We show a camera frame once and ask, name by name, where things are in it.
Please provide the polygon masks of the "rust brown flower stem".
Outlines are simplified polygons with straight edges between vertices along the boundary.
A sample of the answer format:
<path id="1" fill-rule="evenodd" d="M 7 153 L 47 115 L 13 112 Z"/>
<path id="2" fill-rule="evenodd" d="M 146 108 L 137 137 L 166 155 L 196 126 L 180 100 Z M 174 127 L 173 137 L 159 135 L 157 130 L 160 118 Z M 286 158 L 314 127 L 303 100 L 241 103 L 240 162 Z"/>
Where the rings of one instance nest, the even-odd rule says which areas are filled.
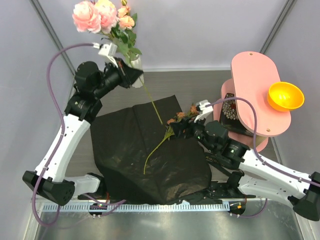
<path id="1" fill-rule="evenodd" d="M 146 174 L 146 169 L 147 169 L 147 164 L 148 160 L 151 157 L 151 155 L 163 144 L 166 140 L 169 140 L 173 135 L 174 131 L 173 128 L 170 126 L 171 123 L 179 123 L 184 117 L 195 117 L 196 115 L 199 114 L 199 111 L 197 110 L 197 107 L 195 104 L 192 104 L 188 113 L 185 112 L 177 112 L 176 116 L 173 118 L 169 119 L 166 123 L 166 132 L 164 134 L 163 139 L 160 141 L 160 143 L 151 151 L 151 153 L 147 156 L 145 163 L 144 163 L 144 168 L 143 168 L 143 174 Z"/>

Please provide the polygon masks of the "black ribbon gold lettering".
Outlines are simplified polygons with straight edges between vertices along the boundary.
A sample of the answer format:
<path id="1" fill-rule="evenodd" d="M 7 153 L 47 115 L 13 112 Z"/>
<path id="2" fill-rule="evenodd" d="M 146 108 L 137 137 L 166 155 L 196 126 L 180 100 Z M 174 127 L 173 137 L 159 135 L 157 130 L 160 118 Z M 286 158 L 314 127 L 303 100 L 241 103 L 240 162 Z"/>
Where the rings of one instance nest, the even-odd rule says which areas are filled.
<path id="1" fill-rule="evenodd" d="M 212 167 L 214 167 L 215 169 L 217 169 L 218 171 L 220 171 L 222 174 L 224 174 L 225 176 L 229 177 L 231 175 L 231 172 L 239 172 L 240 170 L 234 167 L 231 167 L 230 165 L 227 165 L 223 162 L 220 162 L 218 160 L 218 158 L 210 153 L 210 152 L 205 152 L 204 153 L 206 162 L 211 165 Z"/>

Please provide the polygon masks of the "peach artificial flower stem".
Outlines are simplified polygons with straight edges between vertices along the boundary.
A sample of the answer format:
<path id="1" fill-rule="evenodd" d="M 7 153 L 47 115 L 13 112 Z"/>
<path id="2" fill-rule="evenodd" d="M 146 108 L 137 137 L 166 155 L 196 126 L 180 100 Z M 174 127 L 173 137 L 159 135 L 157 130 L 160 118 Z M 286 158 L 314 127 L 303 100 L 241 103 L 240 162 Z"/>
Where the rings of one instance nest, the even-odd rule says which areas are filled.
<path id="1" fill-rule="evenodd" d="M 138 14 L 131 13 L 131 7 L 126 0 L 121 0 L 121 7 L 117 10 L 117 17 L 119 19 L 119 29 L 121 30 L 121 39 L 124 43 L 132 48 L 136 44 L 137 34 L 134 32 L 136 27 Z"/>

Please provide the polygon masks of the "black wrapping paper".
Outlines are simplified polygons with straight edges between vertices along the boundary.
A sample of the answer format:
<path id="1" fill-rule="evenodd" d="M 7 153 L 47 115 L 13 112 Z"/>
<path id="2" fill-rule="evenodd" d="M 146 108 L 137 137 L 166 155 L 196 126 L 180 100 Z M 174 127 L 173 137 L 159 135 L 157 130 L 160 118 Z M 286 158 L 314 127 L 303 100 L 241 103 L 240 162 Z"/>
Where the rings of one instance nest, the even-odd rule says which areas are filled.
<path id="1" fill-rule="evenodd" d="M 164 140 L 165 123 L 180 111 L 172 95 L 94 120 L 94 162 L 111 197 L 165 205 L 209 187 L 212 172 L 197 140 Z"/>

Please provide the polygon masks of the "pink artificial flower stem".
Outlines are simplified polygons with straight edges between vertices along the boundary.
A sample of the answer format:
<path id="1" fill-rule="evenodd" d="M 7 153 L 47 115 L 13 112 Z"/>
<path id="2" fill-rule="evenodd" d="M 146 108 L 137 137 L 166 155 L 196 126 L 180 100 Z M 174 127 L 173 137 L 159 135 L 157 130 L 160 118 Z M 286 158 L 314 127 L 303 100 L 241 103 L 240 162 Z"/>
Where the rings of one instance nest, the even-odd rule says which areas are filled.
<path id="1" fill-rule="evenodd" d="M 95 2 L 85 0 L 74 6 L 72 18 L 78 32 L 101 34 L 108 40 L 107 44 L 117 45 L 115 59 L 123 59 L 131 67 L 131 60 L 137 55 L 141 56 L 138 48 L 129 48 L 128 44 L 123 42 L 117 8 L 96 7 Z M 82 100 L 84 105 L 80 107 L 80 120 L 92 122 L 102 106 L 100 99 L 113 89 L 107 89 L 104 70 L 99 70 L 92 61 L 78 66 L 75 81 L 76 95 L 73 96 L 72 105 L 66 108 L 66 112 L 74 114 L 77 110 L 75 104 Z"/>

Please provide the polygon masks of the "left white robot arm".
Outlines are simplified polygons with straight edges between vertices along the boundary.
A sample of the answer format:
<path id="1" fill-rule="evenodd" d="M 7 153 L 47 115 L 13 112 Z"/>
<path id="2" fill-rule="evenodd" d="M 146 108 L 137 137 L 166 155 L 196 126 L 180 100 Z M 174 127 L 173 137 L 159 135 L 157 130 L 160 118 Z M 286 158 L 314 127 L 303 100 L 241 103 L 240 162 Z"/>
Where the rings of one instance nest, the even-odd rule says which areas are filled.
<path id="1" fill-rule="evenodd" d="M 107 63 L 104 70 L 99 70 L 93 61 L 81 63 L 75 73 L 76 91 L 64 110 L 63 124 L 36 169 L 25 171 L 23 182 L 37 195 L 59 206 L 88 193 L 102 199 L 107 192 L 102 177 L 94 173 L 66 177 L 66 170 L 81 138 L 102 108 L 101 98 L 117 86 L 130 88 L 143 73 L 121 58 Z"/>

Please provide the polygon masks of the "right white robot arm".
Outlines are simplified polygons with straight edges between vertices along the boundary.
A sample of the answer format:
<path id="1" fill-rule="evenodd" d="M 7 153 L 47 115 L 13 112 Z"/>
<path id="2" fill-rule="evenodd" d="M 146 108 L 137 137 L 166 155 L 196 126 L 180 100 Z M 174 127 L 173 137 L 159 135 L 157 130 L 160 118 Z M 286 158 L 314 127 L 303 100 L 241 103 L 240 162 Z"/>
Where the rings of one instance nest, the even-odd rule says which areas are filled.
<path id="1" fill-rule="evenodd" d="M 311 221 L 320 219 L 320 174 L 299 172 L 288 168 L 228 136 L 218 121 L 203 124 L 185 117 L 170 123 L 178 138 L 195 138 L 223 167 L 240 170 L 227 180 L 226 193 L 233 198 L 240 194 L 263 197 L 289 206 Z"/>

